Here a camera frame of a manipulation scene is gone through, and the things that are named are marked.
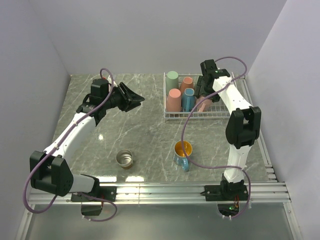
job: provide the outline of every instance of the marble tabletop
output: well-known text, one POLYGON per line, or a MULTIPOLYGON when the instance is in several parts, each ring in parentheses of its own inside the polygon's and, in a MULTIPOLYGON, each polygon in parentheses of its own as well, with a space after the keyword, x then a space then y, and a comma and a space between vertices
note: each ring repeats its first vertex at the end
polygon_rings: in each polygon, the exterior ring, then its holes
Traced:
MULTIPOLYGON (((72 75, 55 130, 54 139, 71 122, 76 109, 90 92, 93 74, 72 75)), ((185 172, 173 162, 174 146, 181 138, 185 120, 164 120, 163 74, 118 74, 123 82, 143 96, 140 107, 129 112, 118 108, 107 111, 94 132, 84 140, 72 159, 67 159, 74 174, 99 177, 106 182, 203 182, 221 180, 223 169, 203 169, 191 165, 185 172), (133 166, 122 169, 116 162, 118 151, 133 154, 133 166)), ((208 166, 226 165, 229 143, 225 129, 228 119, 192 119, 184 139, 192 144, 192 159, 208 166)), ((268 180, 265 163, 256 142, 247 158, 247 172, 254 182, 268 180)))

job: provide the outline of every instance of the white wall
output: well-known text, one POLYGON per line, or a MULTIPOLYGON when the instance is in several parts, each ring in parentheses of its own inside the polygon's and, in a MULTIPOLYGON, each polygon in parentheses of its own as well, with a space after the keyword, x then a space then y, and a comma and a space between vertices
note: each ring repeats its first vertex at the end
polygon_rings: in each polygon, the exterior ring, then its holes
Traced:
POLYGON ((199 73, 202 61, 228 55, 250 67, 286 0, 30 2, 68 72, 88 74, 199 73))
POLYGON ((271 161, 307 240, 320 234, 319 9, 319 0, 288 0, 248 75, 271 161))
POLYGON ((0 32, 0 238, 11 240, 29 156, 51 142, 70 77, 27 0, 0 2, 0 32))

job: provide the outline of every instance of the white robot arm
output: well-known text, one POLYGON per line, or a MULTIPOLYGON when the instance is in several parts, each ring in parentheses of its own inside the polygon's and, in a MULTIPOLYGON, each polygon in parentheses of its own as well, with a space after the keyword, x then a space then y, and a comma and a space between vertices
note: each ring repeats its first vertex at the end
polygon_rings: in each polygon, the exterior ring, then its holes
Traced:
MULTIPOLYGON (((225 90, 214 95, 211 100, 218 102, 220 99, 226 105, 230 119, 226 127, 226 138, 230 143, 228 166, 245 168, 248 153, 259 137, 261 110, 253 107, 240 94, 226 69, 218 69, 215 61, 205 60, 200 64, 203 76, 197 82, 195 95, 207 96, 223 89, 231 83, 225 90)), ((236 168, 227 168, 222 180, 228 183, 239 183, 244 180, 244 174, 236 168)))
MULTIPOLYGON (((231 77, 222 76, 216 79, 213 83, 213 89, 217 92, 221 90, 231 81, 231 77)), ((236 86, 232 83, 230 86, 218 93, 224 104, 226 105, 230 115, 233 111, 240 109, 246 110, 252 107, 252 105, 247 102, 244 97, 240 94, 236 86)), ((230 144, 228 166, 238 166, 245 168, 248 153, 251 149, 251 145, 244 145, 239 149, 236 148, 234 144, 230 144)), ((227 168, 224 171, 224 177, 229 183, 237 183, 244 179, 244 173, 236 168, 227 168)))
POLYGON ((104 78, 94 79, 91 84, 90 93, 86 95, 82 104, 76 110, 71 123, 63 133, 43 152, 34 151, 30 156, 30 171, 53 149, 55 152, 33 174, 30 183, 35 189, 45 191, 58 196, 68 193, 83 192, 91 197, 101 198, 105 196, 102 192, 99 179, 88 175, 73 175, 68 166, 76 149, 82 141, 95 129, 101 119, 106 115, 108 109, 118 107, 121 111, 128 112, 141 105, 145 99, 131 91, 124 83, 113 87, 108 100, 94 113, 88 115, 79 124, 77 121, 92 109, 99 106, 109 93, 109 82, 104 78), (76 127, 65 138, 71 126, 76 127))

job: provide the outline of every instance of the blue cup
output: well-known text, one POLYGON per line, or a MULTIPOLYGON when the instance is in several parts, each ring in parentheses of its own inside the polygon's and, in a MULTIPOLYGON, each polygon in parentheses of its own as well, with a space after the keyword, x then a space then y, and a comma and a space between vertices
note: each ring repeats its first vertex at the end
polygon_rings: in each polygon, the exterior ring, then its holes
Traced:
POLYGON ((182 108, 184 112, 191 112, 196 104, 196 97, 194 96, 195 90, 186 88, 182 95, 182 108))
MULTIPOLYGON (((192 154, 192 146, 190 144, 190 142, 188 141, 183 141, 183 145, 184 145, 184 150, 186 152, 186 154, 188 156, 191 156, 192 154)), ((173 156, 173 161, 179 165, 182 166, 183 171, 188 172, 190 169, 190 165, 188 162, 188 159, 182 149, 182 144, 181 141, 178 141, 175 145, 174 145, 174 156, 173 156)))

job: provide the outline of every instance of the green cup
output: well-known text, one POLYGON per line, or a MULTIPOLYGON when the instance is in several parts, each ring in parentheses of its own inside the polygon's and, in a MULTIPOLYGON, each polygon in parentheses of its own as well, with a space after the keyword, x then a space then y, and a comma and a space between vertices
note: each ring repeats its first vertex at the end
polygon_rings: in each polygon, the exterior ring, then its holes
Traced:
POLYGON ((179 88, 179 74, 176 71, 170 71, 165 77, 165 95, 168 95, 171 89, 179 88))

